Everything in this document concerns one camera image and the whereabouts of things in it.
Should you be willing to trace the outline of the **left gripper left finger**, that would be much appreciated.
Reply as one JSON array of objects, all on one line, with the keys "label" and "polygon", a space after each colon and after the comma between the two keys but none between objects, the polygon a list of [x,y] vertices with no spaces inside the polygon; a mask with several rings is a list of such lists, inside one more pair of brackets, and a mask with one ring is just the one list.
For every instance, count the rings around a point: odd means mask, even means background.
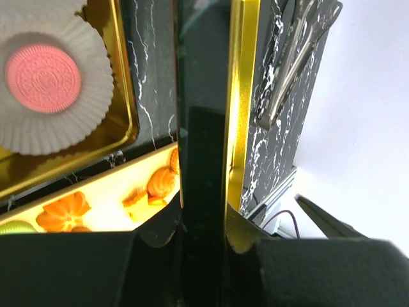
[{"label": "left gripper left finger", "polygon": [[1,236],[2,306],[176,306],[180,197],[129,232]]}]

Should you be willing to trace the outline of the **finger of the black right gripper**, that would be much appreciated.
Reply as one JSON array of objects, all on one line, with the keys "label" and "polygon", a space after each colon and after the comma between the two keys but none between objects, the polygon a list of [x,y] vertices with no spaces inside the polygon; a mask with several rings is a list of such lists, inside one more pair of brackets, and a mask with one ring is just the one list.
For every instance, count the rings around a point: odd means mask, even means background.
[{"label": "finger of the black right gripper", "polygon": [[304,196],[296,195],[295,201],[327,238],[367,238]]}]

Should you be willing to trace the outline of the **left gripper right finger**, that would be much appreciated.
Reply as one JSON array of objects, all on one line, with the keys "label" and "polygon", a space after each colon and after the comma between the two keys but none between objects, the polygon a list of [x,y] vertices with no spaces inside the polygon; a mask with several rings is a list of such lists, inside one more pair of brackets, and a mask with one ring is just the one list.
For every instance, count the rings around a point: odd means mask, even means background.
[{"label": "left gripper right finger", "polygon": [[408,259],[371,239],[275,239],[228,209],[232,306],[407,306]]}]

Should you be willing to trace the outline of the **metal tongs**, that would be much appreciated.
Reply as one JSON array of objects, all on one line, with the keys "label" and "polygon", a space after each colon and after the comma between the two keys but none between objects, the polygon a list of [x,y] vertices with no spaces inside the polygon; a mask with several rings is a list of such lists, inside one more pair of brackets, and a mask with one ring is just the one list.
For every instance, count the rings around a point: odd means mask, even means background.
[{"label": "metal tongs", "polygon": [[320,38],[331,28],[343,9],[339,1],[295,1],[284,52],[280,55],[272,94],[257,111],[254,123],[269,131],[275,125],[295,83]]}]

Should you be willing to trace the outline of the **pink sandwich cookie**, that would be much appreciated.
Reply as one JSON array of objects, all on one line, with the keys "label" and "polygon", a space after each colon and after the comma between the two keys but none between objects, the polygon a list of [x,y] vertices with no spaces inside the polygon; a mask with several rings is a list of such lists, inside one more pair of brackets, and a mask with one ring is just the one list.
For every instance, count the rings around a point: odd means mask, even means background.
[{"label": "pink sandwich cookie", "polygon": [[14,51],[4,66],[6,86],[17,102],[38,113],[70,107],[81,91],[81,73],[62,49],[32,43]]}]

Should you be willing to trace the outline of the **gold tin lid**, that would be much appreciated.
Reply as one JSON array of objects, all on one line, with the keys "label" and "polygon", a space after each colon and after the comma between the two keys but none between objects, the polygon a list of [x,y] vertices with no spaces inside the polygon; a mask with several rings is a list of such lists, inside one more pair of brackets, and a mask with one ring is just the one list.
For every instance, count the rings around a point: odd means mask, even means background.
[{"label": "gold tin lid", "polygon": [[259,1],[173,1],[185,306],[224,306],[229,177],[242,167]]}]

